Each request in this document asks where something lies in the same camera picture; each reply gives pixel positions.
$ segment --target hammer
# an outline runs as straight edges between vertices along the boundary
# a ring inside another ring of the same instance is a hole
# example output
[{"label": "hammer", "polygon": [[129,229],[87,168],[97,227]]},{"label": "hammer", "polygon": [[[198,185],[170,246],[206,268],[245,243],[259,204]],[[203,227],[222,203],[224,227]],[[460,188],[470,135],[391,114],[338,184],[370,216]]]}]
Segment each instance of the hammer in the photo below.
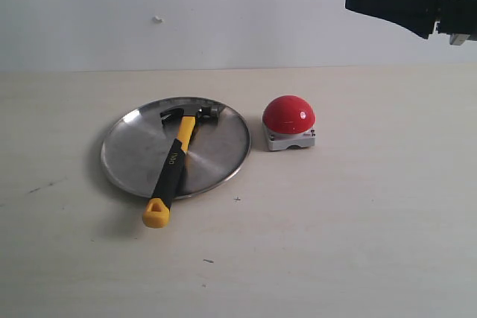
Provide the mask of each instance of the hammer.
[{"label": "hammer", "polygon": [[162,125],[173,118],[182,119],[179,132],[165,159],[151,199],[142,214],[144,224],[155,229],[164,227],[169,222],[172,200],[177,193],[177,186],[186,163],[186,154],[196,123],[210,118],[218,118],[219,108],[218,105],[185,104],[172,107],[160,115]]}]

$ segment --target white table surface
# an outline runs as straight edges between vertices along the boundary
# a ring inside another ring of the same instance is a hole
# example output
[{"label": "white table surface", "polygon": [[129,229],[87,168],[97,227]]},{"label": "white table surface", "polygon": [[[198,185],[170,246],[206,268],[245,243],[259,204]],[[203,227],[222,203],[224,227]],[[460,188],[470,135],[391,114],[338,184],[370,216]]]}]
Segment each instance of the white table surface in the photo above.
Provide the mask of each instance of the white table surface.
[{"label": "white table surface", "polygon": [[[265,151],[285,94],[316,147]],[[147,229],[100,143],[182,95],[237,109],[253,149]],[[0,113],[0,317],[477,317],[477,64],[2,74]]]}]

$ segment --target red button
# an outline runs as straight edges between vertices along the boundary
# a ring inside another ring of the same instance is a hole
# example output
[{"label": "red button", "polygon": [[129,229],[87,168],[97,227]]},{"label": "red button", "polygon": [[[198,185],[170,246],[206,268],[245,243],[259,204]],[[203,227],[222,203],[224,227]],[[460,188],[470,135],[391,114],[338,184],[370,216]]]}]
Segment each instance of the red button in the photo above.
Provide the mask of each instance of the red button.
[{"label": "red button", "polygon": [[262,120],[276,133],[298,134],[312,128],[316,118],[312,107],[302,98],[282,96],[268,104]]}]

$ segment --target stainless steel plate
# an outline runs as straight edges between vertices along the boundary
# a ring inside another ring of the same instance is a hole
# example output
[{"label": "stainless steel plate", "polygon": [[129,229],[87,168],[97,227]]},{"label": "stainless steel plate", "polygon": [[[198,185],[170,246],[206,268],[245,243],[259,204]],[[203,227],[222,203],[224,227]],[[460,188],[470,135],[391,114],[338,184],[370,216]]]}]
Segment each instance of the stainless steel plate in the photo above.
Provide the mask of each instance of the stainless steel plate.
[{"label": "stainless steel plate", "polygon": [[218,120],[197,124],[177,199],[208,191],[239,171],[251,145],[245,120],[217,101],[168,98],[129,112],[107,134],[101,164],[113,184],[131,194],[150,197],[180,124],[178,118],[163,126],[160,113],[181,104],[217,104],[221,113]]}]

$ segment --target white wall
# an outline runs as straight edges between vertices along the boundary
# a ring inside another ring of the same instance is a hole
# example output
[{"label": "white wall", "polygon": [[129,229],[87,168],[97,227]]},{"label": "white wall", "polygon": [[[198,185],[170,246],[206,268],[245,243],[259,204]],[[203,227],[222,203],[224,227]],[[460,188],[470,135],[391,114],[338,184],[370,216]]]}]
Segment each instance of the white wall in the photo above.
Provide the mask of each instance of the white wall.
[{"label": "white wall", "polygon": [[[165,22],[158,25],[151,18]],[[0,0],[0,70],[223,69],[461,62],[344,0]]]}]

